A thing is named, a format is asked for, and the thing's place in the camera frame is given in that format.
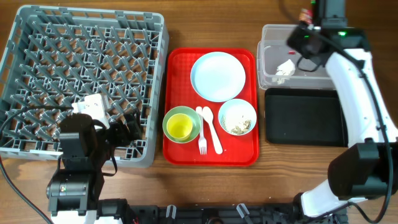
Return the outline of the red snack wrapper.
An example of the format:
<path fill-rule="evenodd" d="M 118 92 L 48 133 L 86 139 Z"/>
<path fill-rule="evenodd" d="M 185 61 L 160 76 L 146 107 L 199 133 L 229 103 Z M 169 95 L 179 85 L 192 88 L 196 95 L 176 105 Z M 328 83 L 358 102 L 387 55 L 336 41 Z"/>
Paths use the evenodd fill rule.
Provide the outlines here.
<path fill-rule="evenodd" d="M 313 13 L 311 9 L 304 9 L 302 8 L 299 14 L 298 20 L 300 22 L 304 22 L 308 25 L 313 24 L 313 19 L 312 19 Z"/>

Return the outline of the yellow cup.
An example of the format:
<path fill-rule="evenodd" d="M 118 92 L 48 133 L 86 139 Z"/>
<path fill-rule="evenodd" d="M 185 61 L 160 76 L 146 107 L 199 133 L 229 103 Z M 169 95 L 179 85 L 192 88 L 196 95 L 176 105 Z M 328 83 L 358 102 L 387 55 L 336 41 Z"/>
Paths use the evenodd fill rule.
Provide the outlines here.
<path fill-rule="evenodd" d="M 193 122 L 191 118 L 183 113 L 174 114 L 167 121 L 167 132 L 178 141 L 188 139 L 192 129 Z"/>

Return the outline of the small light blue bowl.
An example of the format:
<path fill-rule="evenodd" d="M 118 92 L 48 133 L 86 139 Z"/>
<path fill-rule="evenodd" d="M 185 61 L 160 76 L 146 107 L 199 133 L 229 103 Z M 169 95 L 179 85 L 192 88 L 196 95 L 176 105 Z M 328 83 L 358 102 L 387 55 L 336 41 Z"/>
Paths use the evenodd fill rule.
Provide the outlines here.
<path fill-rule="evenodd" d="M 249 102 L 247 102 L 245 100 L 235 98 L 235 99 L 232 99 L 232 100 L 229 100 L 229 101 L 226 101 L 225 103 L 223 103 L 218 111 L 218 121 L 219 121 L 220 125 L 221 125 L 221 119 L 222 119 L 223 115 L 229 114 L 229 113 L 244 114 L 247 118 L 249 118 L 251 120 L 251 127 L 247 133 L 242 134 L 242 135 L 233 135 L 233 134 L 230 134 L 230 135 L 233 135 L 233 136 L 246 135 L 246 134 L 250 133 L 256 126 L 256 123 L 257 123 L 256 110 L 254 109 L 252 104 L 250 104 Z"/>

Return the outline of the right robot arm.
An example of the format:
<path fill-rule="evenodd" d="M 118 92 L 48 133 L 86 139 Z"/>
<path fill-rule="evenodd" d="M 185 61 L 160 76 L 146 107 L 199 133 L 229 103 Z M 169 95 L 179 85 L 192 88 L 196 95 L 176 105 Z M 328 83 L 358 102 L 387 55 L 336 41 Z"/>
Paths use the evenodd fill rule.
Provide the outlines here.
<path fill-rule="evenodd" d="M 298 194 L 304 220 L 312 222 L 360 202 L 383 198 L 381 220 L 397 192 L 397 127 L 374 76 L 371 48 L 362 29 L 349 27 L 344 1 L 312 1 L 287 45 L 324 67 L 336 88 L 348 130 L 348 148 L 331 161 L 328 177 Z"/>

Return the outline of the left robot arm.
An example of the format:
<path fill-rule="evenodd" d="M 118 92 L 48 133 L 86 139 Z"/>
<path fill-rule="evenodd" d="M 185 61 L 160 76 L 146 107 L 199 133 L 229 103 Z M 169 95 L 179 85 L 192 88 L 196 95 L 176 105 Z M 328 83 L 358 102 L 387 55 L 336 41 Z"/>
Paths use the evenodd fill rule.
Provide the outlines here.
<path fill-rule="evenodd" d="M 106 127 L 88 114 L 72 114 L 60 123 L 63 150 L 47 186 L 53 223 L 139 223 L 125 199 L 101 200 L 107 173 L 102 167 L 115 161 L 116 147 L 132 142 L 134 134 L 122 121 Z"/>

